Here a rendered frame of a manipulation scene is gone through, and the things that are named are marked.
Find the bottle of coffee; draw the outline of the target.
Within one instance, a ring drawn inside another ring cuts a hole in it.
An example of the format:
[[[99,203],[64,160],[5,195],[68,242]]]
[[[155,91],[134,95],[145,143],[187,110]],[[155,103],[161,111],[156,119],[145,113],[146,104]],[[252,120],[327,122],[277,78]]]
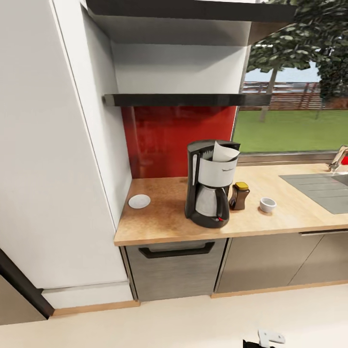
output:
[[[229,200],[229,205],[233,210],[244,210],[245,199],[250,193],[249,186],[245,182],[236,182],[232,186],[232,197]]]

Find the saucer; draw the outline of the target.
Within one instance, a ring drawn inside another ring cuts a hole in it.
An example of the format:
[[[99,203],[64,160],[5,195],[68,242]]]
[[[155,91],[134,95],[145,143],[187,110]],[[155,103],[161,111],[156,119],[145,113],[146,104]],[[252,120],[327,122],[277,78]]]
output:
[[[142,208],[150,204],[150,197],[147,195],[136,195],[129,200],[129,205],[133,208]]]

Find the coffee cup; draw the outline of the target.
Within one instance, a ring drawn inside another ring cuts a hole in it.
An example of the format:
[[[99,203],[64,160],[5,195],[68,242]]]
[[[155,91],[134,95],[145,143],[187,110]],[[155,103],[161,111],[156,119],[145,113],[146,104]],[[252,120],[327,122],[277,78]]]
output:
[[[264,212],[271,212],[276,207],[276,202],[270,198],[260,200],[260,208]]]

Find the paper coffee filter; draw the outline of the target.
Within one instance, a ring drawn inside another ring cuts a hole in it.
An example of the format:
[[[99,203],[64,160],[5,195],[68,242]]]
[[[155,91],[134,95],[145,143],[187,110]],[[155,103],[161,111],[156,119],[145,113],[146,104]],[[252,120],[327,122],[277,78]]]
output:
[[[231,159],[238,156],[240,152],[236,149],[220,146],[215,142],[214,153],[213,153],[213,162],[228,162]]]

